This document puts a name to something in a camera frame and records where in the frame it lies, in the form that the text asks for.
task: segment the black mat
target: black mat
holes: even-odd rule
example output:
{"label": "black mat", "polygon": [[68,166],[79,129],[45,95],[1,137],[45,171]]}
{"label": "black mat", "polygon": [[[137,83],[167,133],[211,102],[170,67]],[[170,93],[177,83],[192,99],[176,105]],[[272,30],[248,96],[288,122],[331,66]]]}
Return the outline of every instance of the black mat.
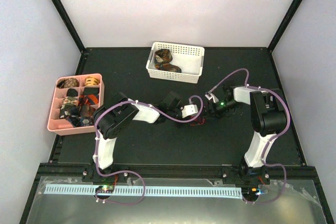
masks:
{"label": "black mat", "polygon": [[[114,92],[153,103],[169,91],[181,94],[185,102],[193,94],[201,96],[218,81],[238,68],[250,71],[249,83],[277,88],[276,75],[265,48],[206,48],[203,73],[198,84],[152,79],[145,68],[150,48],[92,49],[83,74],[102,74],[105,101]],[[243,84],[245,73],[233,77]],[[214,92],[220,97],[221,90]],[[176,127],[174,122],[152,125],[132,122],[117,140],[114,163],[119,164],[239,164],[253,136],[249,106],[221,120],[208,120],[202,126]],[[59,162],[86,163],[92,160],[95,134],[65,136]],[[292,129],[273,145],[267,161],[300,165]]]}

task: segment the pink organizer tray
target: pink organizer tray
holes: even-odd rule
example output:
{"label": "pink organizer tray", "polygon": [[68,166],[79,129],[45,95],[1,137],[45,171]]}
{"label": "pink organizer tray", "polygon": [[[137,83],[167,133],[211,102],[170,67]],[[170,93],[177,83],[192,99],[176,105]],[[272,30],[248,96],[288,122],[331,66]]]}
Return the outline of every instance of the pink organizer tray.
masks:
{"label": "pink organizer tray", "polygon": [[[97,86],[84,86],[85,79],[89,76],[95,77],[100,80],[99,85]],[[66,78],[76,78],[79,81],[79,87],[75,87],[73,89],[76,89],[78,91],[78,96],[81,96],[83,93],[84,88],[99,88],[99,102],[98,104],[91,105],[93,108],[97,109],[100,106],[103,105],[104,101],[104,83],[102,80],[102,77],[98,73],[92,73],[92,74],[84,74],[81,76],[67,76],[59,78],[56,81],[56,84],[61,79]],[[66,119],[59,119],[59,112],[60,107],[62,105],[62,100],[66,96],[69,88],[65,89],[59,89],[58,87],[55,87],[54,91],[54,97],[52,98],[52,104],[49,114],[49,120],[48,120],[48,130],[55,132],[58,135],[64,136],[64,135],[73,135],[73,134],[80,134],[80,133],[90,133],[95,131],[94,126],[85,126],[85,127],[73,127],[71,123],[69,123]]]}

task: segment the black object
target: black object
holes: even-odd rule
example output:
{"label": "black object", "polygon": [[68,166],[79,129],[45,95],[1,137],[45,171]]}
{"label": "black object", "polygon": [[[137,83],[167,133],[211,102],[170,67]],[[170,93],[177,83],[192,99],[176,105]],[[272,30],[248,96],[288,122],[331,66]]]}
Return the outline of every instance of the black object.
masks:
{"label": "black object", "polygon": [[84,88],[83,95],[99,94],[99,88]]}
{"label": "black object", "polygon": [[67,91],[67,97],[77,97],[78,92],[76,89],[68,89]]}
{"label": "black object", "polygon": [[73,40],[75,41],[78,49],[80,52],[84,52],[85,51],[85,46],[83,45],[81,39],[79,38],[79,35],[74,27],[74,25],[72,24],[69,15],[67,14],[67,11],[65,10],[61,0],[51,0],[54,4],[54,6],[56,7],[56,10],[58,11],[59,15],[61,16],[64,24],[66,25],[66,27],[69,30],[69,33],[71,34]]}
{"label": "black object", "polygon": [[216,118],[222,118],[226,112],[236,109],[238,107],[238,103],[234,100],[234,87],[235,86],[228,85],[228,82],[222,85],[224,98],[218,102],[213,102],[213,100],[208,101],[204,114],[214,116]]}
{"label": "black object", "polygon": [[[93,114],[94,122],[96,123],[98,117],[104,113],[106,109],[127,100],[128,98],[123,93],[116,93],[108,102],[110,106],[103,105],[96,110]],[[132,122],[138,111],[139,110],[130,103],[115,108],[102,117],[102,119],[98,122],[98,129],[100,129],[100,132],[105,139],[115,138],[123,128]]]}
{"label": "black object", "polygon": [[[279,89],[273,89],[281,98]],[[270,93],[264,95],[261,91],[250,93],[252,127],[261,136],[280,133],[287,124],[285,108]]]}
{"label": "black object", "polygon": [[79,116],[78,107],[74,104],[65,104],[59,111],[59,118],[65,119],[69,116]]}
{"label": "black object", "polygon": [[59,89],[61,89],[64,86],[65,83],[65,79],[64,80],[60,80],[57,84],[56,87],[58,87]]}
{"label": "black object", "polygon": [[291,5],[288,8],[288,11],[286,12],[283,20],[280,23],[280,26],[278,27],[276,33],[274,34],[271,43],[268,46],[268,50],[270,52],[273,52],[273,50],[277,46],[280,38],[284,34],[284,32],[285,32],[287,26],[289,25],[290,21],[294,17],[294,14],[297,11],[297,9],[299,8],[301,2],[302,2],[302,0],[293,0],[292,1]]}

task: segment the white basket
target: white basket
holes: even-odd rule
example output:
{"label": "white basket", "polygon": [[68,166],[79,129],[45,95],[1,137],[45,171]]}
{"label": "white basket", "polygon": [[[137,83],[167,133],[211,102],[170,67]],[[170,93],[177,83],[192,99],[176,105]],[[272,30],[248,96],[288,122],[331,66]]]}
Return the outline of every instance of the white basket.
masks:
{"label": "white basket", "polygon": [[[169,49],[173,60],[170,62],[181,68],[182,73],[157,70],[155,68],[155,52],[160,49]],[[202,74],[204,48],[173,43],[154,42],[147,61],[146,68],[151,78],[197,83]]]}

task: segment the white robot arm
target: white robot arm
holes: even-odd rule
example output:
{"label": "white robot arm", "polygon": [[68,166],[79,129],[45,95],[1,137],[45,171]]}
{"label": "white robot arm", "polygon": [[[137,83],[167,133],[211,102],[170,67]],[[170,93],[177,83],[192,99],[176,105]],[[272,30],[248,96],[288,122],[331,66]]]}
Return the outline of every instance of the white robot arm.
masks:
{"label": "white robot arm", "polygon": [[[282,96],[280,90],[273,90]],[[258,91],[248,86],[232,87],[224,90],[226,98],[220,101],[212,93],[206,97],[212,103],[215,112],[233,108],[236,103],[245,103],[251,107],[251,122],[254,135],[248,151],[244,155],[247,167],[262,167],[269,150],[276,138],[287,123],[285,110],[277,100],[266,91]]]}
{"label": "white robot arm", "polygon": [[[122,93],[116,94],[112,98],[114,104],[123,100],[132,101]],[[183,119],[188,116],[194,116],[198,113],[198,108],[194,104],[185,105],[180,108],[180,100],[176,97],[176,94],[171,92],[166,100],[161,102],[162,108],[167,110],[177,119]],[[105,107],[99,108],[94,114],[94,120],[106,110]],[[124,107],[112,110],[106,114],[99,123],[99,137],[96,137],[98,144],[98,164],[99,168],[105,169],[113,163],[113,150],[115,142],[117,140],[118,133],[126,127],[131,121],[144,121],[147,123],[158,123],[160,114],[153,107],[144,106],[138,103],[126,104]]]}

